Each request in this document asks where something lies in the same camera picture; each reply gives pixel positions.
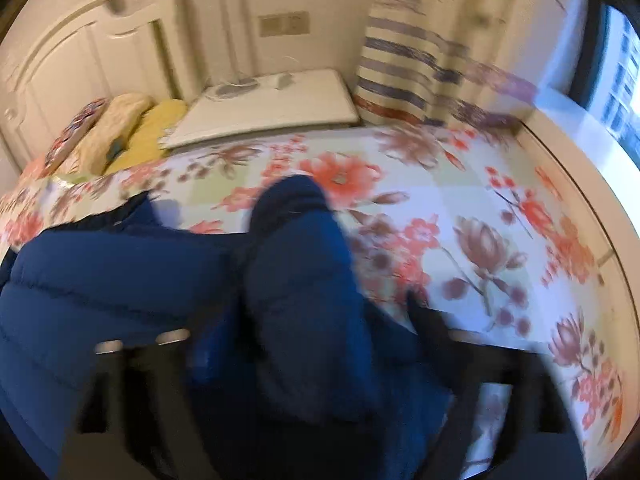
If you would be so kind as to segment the patterned purple pillow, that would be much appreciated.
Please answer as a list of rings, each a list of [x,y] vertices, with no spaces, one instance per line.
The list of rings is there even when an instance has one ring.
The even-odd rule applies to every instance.
[[[43,170],[52,174],[86,136],[105,112],[108,99],[97,99],[85,105],[62,130],[44,155]]]

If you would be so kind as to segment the floral bed quilt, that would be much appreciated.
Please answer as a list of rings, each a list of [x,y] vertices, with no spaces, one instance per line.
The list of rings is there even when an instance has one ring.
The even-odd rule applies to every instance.
[[[395,320],[423,285],[495,344],[548,353],[598,478],[639,415],[634,300],[601,222],[529,134],[349,129],[219,142],[98,178],[48,177],[2,197],[1,246],[150,191],[168,226],[242,230],[260,191],[306,174],[354,244],[363,291]]]

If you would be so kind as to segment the navy blue puffer jacket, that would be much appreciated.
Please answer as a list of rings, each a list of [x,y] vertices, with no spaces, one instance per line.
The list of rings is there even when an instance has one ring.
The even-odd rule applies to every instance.
[[[222,478],[409,479],[444,417],[418,337],[360,292],[314,180],[271,185],[234,234],[166,228],[142,193],[2,260],[3,472],[58,473],[97,344],[179,328]]]

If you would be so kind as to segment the white wooden headboard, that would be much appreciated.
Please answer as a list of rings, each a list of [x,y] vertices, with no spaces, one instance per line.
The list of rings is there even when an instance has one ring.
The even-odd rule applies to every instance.
[[[140,92],[192,102],[202,92],[186,0],[130,14],[88,0],[55,18],[1,75],[2,134],[18,166],[43,154],[81,107]]]

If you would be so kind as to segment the patterned window curtain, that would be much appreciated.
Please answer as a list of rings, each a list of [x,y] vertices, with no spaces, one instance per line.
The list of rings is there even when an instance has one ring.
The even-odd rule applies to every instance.
[[[510,129],[566,84],[586,0],[372,0],[355,102],[365,122]]]

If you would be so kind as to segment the white stand lamp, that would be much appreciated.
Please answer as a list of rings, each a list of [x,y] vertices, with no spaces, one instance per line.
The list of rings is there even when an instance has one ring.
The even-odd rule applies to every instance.
[[[259,87],[259,82],[253,76],[245,76],[240,72],[238,55],[236,54],[228,0],[218,0],[222,33],[226,44],[228,61],[231,70],[229,80],[221,81],[216,86],[208,87],[204,96],[209,101],[224,101],[244,96]]]

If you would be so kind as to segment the wall socket panel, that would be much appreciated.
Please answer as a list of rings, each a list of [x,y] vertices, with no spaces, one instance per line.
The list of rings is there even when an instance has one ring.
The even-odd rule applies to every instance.
[[[309,35],[310,15],[307,11],[262,15],[258,30],[262,38]]]

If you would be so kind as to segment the white bedside table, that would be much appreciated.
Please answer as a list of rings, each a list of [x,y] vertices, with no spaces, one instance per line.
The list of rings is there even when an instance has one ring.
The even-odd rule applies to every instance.
[[[292,74],[292,86],[281,91],[274,88],[277,75],[257,78],[257,89],[231,100],[209,101],[204,91],[180,122],[160,138],[160,147],[174,150],[242,134],[359,122],[354,102],[336,70]]]

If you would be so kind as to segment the cream pillow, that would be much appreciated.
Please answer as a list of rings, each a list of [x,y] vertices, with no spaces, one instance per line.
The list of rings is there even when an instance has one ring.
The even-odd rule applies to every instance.
[[[142,93],[121,94],[111,100],[96,125],[79,142],[75,169],[80,174],[103,174],[126,146],[142,115],[153,100]]]

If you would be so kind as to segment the dark framed window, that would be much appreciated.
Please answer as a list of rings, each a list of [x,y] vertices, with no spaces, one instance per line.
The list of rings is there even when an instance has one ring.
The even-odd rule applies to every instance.
[[[639,161],[639,0],[586,0],[568,96]]]

